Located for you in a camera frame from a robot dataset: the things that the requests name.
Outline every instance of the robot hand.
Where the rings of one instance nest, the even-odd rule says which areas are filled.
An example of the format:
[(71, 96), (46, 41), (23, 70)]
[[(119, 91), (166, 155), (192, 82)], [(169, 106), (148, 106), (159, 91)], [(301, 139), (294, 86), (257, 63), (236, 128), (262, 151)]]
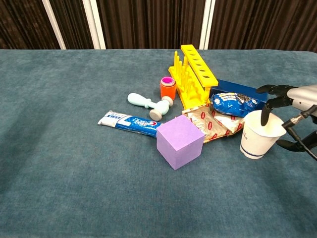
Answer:
[(315, 160), (317, 156), (311, 149), (317, 146), (317, 131), (311, 133), (303, 140), (295, 132), (292, 126), (299, 123), (302, 119), (311, 116), (313, 123), (317, 124), (317, 85), (293, 87), (288, 85), (264, 85), (257, 89), (257, 93), (269, 93), (276, 95), (274, 99), (269, 99), (262, 109), (261, 125), (266, 125), (269, 113), (273, 108), (280, 108), (292, 105), (301, 110), (301, 113), (285, 122), (282, 126), (297, 141), (278, 140), (276, 143), (290, 151), (307, 151)]

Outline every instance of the blue box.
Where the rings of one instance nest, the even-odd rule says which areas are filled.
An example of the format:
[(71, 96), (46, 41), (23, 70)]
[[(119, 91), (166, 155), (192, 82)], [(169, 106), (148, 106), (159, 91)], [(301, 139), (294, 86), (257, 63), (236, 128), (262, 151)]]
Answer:
[(256, 110), (261, 110), (264, 104), (267, 102), (267, 93), (257, 93), (256, 88), (244, 86), (237, 83), (231, 83), (220, 79), (217, 80), (219, 84), (217, 87), (211, 88), (209, 95), (210, 98), (213, 96), (213, 94), (217, 93), (240, 93), (250, 98), (260, 100), (259, 104), (256, 106)]

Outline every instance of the orange cup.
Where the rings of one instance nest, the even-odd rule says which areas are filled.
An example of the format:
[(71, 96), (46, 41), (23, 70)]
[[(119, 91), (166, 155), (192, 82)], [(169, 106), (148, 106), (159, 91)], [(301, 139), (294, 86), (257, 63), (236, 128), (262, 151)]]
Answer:
[(164, 77), (161, 79), (160, 83), (160, 97), (169, 96), (172, 100), (176, 96), (176, 82), (171, 77)]

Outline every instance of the oreo package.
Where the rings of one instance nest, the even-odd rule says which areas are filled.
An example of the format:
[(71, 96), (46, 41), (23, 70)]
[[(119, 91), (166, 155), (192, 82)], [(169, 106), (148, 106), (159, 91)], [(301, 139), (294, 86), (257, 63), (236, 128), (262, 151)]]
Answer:
[(255, 110), (259, 102), (259, 100), (238, 93), (219, 93), (212, 96), (215, 110), (236, 117), (245, 117)]

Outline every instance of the cracker package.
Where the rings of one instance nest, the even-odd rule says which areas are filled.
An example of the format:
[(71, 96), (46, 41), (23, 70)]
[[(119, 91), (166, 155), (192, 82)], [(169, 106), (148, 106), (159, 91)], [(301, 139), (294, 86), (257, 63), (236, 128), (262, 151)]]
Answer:
[(243, 128), (243, 118), (217, 112), (211, 104), (184, 110), (183, 114), (204, 134), (204, 143), (230, 136)]

